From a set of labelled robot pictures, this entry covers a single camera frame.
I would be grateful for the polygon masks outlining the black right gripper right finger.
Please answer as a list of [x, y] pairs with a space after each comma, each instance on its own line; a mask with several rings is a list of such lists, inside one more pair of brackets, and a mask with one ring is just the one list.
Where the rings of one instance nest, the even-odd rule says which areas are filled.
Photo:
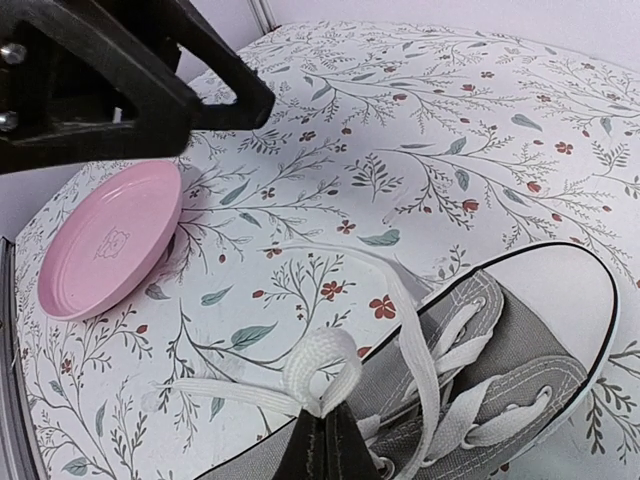
[[379, 480], [381, 475], [349, 408], [336, 408], [324, 420], [324, 478]]

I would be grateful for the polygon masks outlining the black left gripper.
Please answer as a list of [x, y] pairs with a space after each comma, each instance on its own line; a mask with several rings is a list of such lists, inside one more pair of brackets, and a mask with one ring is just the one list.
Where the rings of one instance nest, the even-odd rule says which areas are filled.
[[[236, 95], [207, 104], [186, 49]], [[1, 172], [170, 157], [194, 130], [262, 127], [275, 96], [189, 1], [3, 1]]]

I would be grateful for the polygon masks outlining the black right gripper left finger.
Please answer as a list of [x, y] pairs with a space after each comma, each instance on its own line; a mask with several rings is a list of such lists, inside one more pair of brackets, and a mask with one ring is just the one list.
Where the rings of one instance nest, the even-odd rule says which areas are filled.
[[323, 478], [323, 420], [301, 412], [273, 480]]

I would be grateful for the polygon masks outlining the grey sneaker with red sole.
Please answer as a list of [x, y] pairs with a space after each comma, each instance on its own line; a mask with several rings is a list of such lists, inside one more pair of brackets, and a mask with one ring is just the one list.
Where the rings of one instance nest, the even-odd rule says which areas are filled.
[[176, 392], [252, 404], [288, 424], [212, 468], [211, 479], [272, 479], [301, 412], [349, 408], [380, 479], [485, 479], [564, 423], [601, 372], [619, 317], [605, 263], [568, 242], [532, 244], [415, 299], [385, 258], [349, 255], [384, 277], [396, 328], [359, 357], [325, 327], [291, 350], [279, 387], [208, 378]]

